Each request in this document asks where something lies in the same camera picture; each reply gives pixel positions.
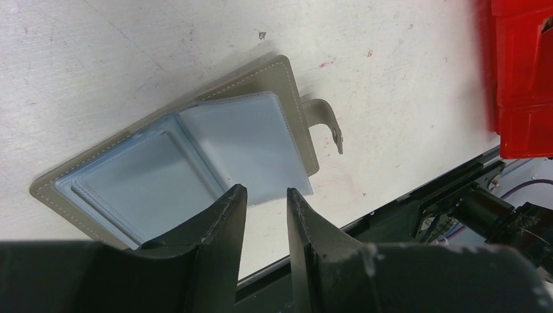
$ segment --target card holder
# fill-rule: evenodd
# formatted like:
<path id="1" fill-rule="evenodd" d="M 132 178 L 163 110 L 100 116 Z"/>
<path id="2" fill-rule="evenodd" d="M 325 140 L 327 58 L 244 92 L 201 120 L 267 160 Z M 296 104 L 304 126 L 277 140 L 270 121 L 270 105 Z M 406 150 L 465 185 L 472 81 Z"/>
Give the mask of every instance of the card holder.
<path id="1" fill-rule="evenodd" d="M 130 248 L 209 207 L 235 184 L 248 206 L 311 186 L 273 93 L 199 102 L 169 114 L 55 182 Z"/>
<path id="2" fill-rule="evenodd" d="M 259 92 L 272 94 L 244 96 Z M 228 119 L 226 117 L 229 115 L 218 112 L 221 108 L 223 111 L 227 110 L 227 106 L 237 106 L 239 101 L 247 103 L 249 97 L 267 97 L 267 95 L 271 105 L 266 105 L 266 108 L 272 110 L 272 113 L 257 108 L 255 102 L 242 103 L 245 105 L 243 110 L 238 110 L 240 107 L 235 108 L 241 111 L 235 120 Z M 279 107 L 275 106 L 275 99 L 280 101 Z M 241 136 L 247 133 L 248 128 L 233 128 L 236 130 L 234 132 L 236 137 L 233 137 L 235 141 L 232 146 L 241 146 L 239 150 L 242 152 L 234 151 L 230 144 L 221 145 L 230 131 L 228 125 L 226 128 L 222 121 L 233 122 L 235 126 L 260 127 L 259 123 L 255 123 L 255 117 L 263 116 L 265 113 L 275 118 L 273 121 L 275 125 L 281 126 L 281 128 L 275 128 L 279 129 L 276 134 L 286 133 L 285 128 L 287 128 L 286 137 L 279 137 L 269 132 L 259 134 L 249 132 L 248 134 L 253 133 L 258 137 L 254 136 L 251 142 L 248 140 L 240 142 L 239 138 L 243 138 Z M 206 119 L 210 115 L 211 118 L 219 120 L 219 123 L 215 124 L 217 127 L 206 127 L 207 123 L 200 123 L 201 119 Z M 238 123 L 240 116 L 253 119 L 254 123 L 242 125 Z M 180 100 L 152 113 L 39 177 L 31 185 L 30 193 L 91 238 L 118 248 L 136 248 L 147 238 L 168 231 L 173 224 L 178 225 L 189 218 L 188 216 L 193 216 L 209 207 L 218 198 L 217 195 L 221 195 L 238 181 L 250 179 L 252 186 L 263 187 L 248 190 L 249 206 L 280 198 L 281 195 L 275 190 L 280 188 L 279 182 L 282 184 L 283 177 L 288 179 L 294 177 L 296 188 L 302 189 L 303 194 L 310 194 L 312 191 L 307 177 L 316 173 L 319 166 L 308 128 L 321 123 L 331 129 L 333 139 L 341 153 L 342 134 L 330 105 L 320 99 L 309 100 L 305 104 L 300 103 L 290 62 L 286 57 L 278 56 L 260 66 L 253 67 L 252 70 L 234 76 L 233 79 L 208 92 Z M 290 142 L 286 143 L 286 138 L 291 140 L 291 145 Z M 274 142 L 272 152 L 266 152 L 271 151 L 266 145 L 268 140 Z M 169 152 L 162 153 L 163 157 L 156 155 L 156 151 L 165 150 Z M 146 175 L 141 178 L 143 181 L 152 182 L 155 181 L 155 177 L 169 177 L 165 179 L 170 181 L 171 175 L 174 175 L 176 183 L 169 185 L 178 186 L 179 196 L 183 198 L 174 196 L 172 192 L 176 192 L 171 188 L 159 190 L 134 188 L 132 180 L 125 183 L 118 182 L 117 186 L 111 186 L 110 182 L 115 178 L 125 175 L 130 177 L 131 173 L 136 174 L 138 165 L 145 165 L 132 166 L 131 161 L 137 162 L 140 158 L 135 159 L 132 157 L 133 152 L 125 151 L 134 151 L 137 155 L 141 155 L 141 158 L 154 160 L 146 162 L 146 166 L 160 168 L 159 176 L 155 176 L 156 172 L 152 170 L 149 175 L 153 176 L 146 178 L 148 177 Z M 284 153 L 286 156 L 277 157 L 273 153 L 275 151 Z M 262 157 L 254 158 L 255 153 Z M 251 165 L 259 162 L 256 164 L 257 170 L 251 170 L 251 166 L 236 166 L 236 162 L 241 160 L 240 155 L 245 161 L 244 164 Z M 113 161 L 106 162 L 107 158 L 113 158 Z M 180 168 L 162 166 L 167 165 L 166 163 L 173 164 L 171 160 L 179 160 Z M 273 174 L 267 171 L 268 166 L 274 166 L 282 160 L 286 160 L 285 167 L 290 172 Z M 195 178 L 186 182 L 177 179 L 184 175 L 191 177 L 190 173 L 194 173 Z M 186 192 L 182 192 L 183 187 L 199 191 L 189 193 L 187 196 Z M 282 188 L 282 195 L 285 192 L 286 188 Z M 121 205 L 123 202 L 132 203 L 132 205 Z M 171 211 L 171 205 L 176 207 L 177 202 L 180 207 L 174 209 L 176 212 Z M 123 209 L 114 209 L 114 205 Z M 160 211 L 172 212 L 172 214 L 162 216 L 163 218 L 155 222 L 151 219 L 147 221 L 150 216 Z"/>

